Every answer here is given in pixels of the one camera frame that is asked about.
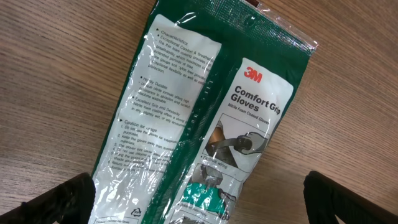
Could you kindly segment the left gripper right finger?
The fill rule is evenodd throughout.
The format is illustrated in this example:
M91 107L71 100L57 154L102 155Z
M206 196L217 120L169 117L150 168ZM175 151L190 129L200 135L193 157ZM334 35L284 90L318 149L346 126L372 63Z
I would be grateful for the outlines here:
M317 171L310 171L303 184L310 224L397 223L397 215Z

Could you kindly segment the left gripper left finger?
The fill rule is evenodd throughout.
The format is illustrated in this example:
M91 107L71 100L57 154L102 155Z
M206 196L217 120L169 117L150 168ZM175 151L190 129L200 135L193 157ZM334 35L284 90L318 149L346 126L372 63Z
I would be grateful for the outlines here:
M87 224L95 192L89 173L81 173L1 215L1 224Z

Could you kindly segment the green package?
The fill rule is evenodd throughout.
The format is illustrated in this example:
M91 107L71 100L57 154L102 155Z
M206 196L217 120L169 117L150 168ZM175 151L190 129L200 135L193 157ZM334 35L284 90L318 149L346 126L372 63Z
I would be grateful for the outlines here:
M317 46L257 1L156 1L95 164L90 223L228 223Z

